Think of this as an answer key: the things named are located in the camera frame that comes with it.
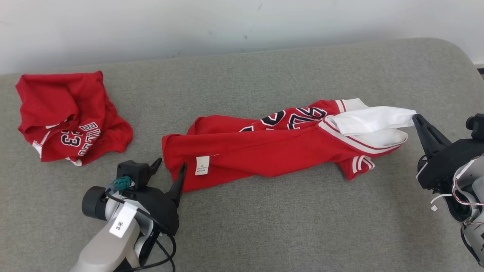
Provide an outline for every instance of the gray fabric surface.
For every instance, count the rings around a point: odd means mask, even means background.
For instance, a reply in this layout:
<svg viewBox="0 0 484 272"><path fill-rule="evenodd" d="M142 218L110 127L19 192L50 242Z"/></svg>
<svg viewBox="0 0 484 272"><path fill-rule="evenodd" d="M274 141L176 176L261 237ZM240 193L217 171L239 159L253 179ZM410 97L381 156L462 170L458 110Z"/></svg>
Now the gray fabric surface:
<svg viewBox="0 0 484 272"><path fill-rule="evenodd" d="M416 109L455 141L470 136L467 117L484 112L484 81L458 47L437 39L34 72L96 70L134 139L125 153L82 167L40 163L17 131L19 75L0 76L2 272L69 270L105 224L82 214L86 190L110 182L119 162L153 162L161 137L186 132L199 116L256 119L318 99L358 97L369 106ZM177 271L479 271L445 204L430 210L431 192L415 180L423 151L414 129L405 131L401 149L352 182L324 164L185 194ZM151 181L162 190L170 184L164 167ZM161 258L155 250L150 260Z"/></svg>

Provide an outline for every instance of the clothing tag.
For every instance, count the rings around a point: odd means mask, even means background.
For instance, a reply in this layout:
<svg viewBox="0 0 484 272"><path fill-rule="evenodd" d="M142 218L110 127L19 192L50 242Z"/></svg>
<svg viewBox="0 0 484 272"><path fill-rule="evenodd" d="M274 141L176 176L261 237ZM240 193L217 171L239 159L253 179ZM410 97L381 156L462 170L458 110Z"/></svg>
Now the clothing tag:
<svg viewBox="0 0 484 272"><path fill-rule="evenodd" d="M195 176L207 175L209 173L210 156L197 157L197 169Z"/></svg>
<svg viewBox="0 0 484 272"><path fill-rule="evenodd" d="M136 215L136 209L135 205L125 202L109 232L122 238Z"/></svg>

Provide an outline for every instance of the fabric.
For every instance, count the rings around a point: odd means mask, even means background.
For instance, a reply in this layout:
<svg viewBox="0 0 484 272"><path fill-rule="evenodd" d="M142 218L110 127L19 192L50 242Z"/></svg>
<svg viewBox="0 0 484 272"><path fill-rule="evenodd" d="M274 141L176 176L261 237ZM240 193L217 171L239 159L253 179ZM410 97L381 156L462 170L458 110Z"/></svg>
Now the fabric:
<svg viewBox="0 0 484 272"><path fill-rule="evenodd" d="M451 141L469 138L484 109L484 80L456 46L405 39L225 56L97 64L30 73L102 70L107 94L135 133L123 153L73 167L41 163L16 130L21 75L0 76L0 271L65 272L105 221L82 214L91 186L120 162L152 163L161 136L185 134L199 116L260 119L319 99L415 109ZM333 163L252 176L183 194L174 257L178 272L476 272L445 204L415 179L424 154L414 128L374 170L346 182ZM149 186L173 184L161 166ZM171 252L168 239L160 239ZM153 250L149 263L162 260ZM170 272L170 264L147 272Z"/></svg>
<svg viewBox="0 0 484 272"><path fill-rule="evenodd" d="M370 158L393 152L407 140L407 134L395 128L408 127L416 114L381 106L352 110L352 105L365 106L360 99L320 100L260 120L201 117L186 136L163 137L165 165L175 181L187 163L185 192L253 175L275 177L325 162L337 162L352 180L374 168ZM356 136L343 135L341 128ZM372 137L367 141L359 136L368 133ZM201 156L210 157L205 175L197 174Z"/></svg>
<svg viewBox="0 0 484 272"><path fill-rule="evenodd" d="M101 71L23 75L16 88L22 100L18 130L42 162L85 165L106 152L123 152L133 138L106 94Z"/></svg>

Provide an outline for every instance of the jersey number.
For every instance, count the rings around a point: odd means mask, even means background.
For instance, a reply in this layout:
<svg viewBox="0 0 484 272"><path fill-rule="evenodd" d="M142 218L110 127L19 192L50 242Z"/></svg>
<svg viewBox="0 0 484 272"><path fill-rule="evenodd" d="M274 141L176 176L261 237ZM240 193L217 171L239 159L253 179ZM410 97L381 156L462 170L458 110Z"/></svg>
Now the jersey number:
<svg viewBox="0 0 484 272"><path fill-rule="evenodd" d="M62 132L62 136L60 138L60 141L62 142L62 144L66 145L66 146L74 146L74 147L79 147L81 145L81 136L82 133L80 132L75 132L75 131L67 131L67 130L63 130L61 131Z"/></svg>
<svg viewBox="0 0 484 272"><path fill-rule="evenodd" d="M279 111L272 115L262 118L261 122L267 126L275 126L282 120L282 118L284 118L284 116L286 116L286 111Z"/></svg>

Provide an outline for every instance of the gray robot arm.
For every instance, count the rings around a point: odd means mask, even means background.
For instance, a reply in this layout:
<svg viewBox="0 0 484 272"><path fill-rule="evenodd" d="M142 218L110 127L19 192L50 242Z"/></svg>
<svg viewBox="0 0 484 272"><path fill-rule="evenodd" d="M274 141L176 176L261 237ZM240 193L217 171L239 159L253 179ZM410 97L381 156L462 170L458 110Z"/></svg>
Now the gray robot arm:
<svg viewBox="0 0 484 272"><path fill-rule="evenodd" d="M476 114L467 120L472 138L454 143L422 115L415 115L413 122L425 153L418 162L416 178L423 189L440 194L437 198L442 196L450 215L461 226L464 245L483 266L484 115Z"/></svg>
<svg viewBox="0 0 484 272"><path fill-rule="evenodd" d="M161 158L151 166L133 161L121 163L118 165L115 180L121 180L121 183L113 182L108 189L94 186L86 192L82 200L83 213L108 223L84 247L70 272L132 271L133 268L154 267L168 261L174 271L172 258L176 252L176 244L173 236L179 227L177 208L182 196L186 165L181 167L170 191L163 193L159 189L146 186L160 163ZM122 215L124 206L131 208L134 218L127 228L123 228L126 232L118 237L110 229L113 224L119 223L118 216ZM171 254L157 241L161 234L170 238L173 245ZM164 251L167 259L146 266L155 244Z"/></svg>
<svg viewBox="0 0 484 272"><path fill-rule="evenodd" d="M114 236L109 229L116 221L111 219L104 228L84 247L70 272L113 272L126 258L131 267L139 267L134 250L138 240L139 224L131 221L122 238Z"/></svg>

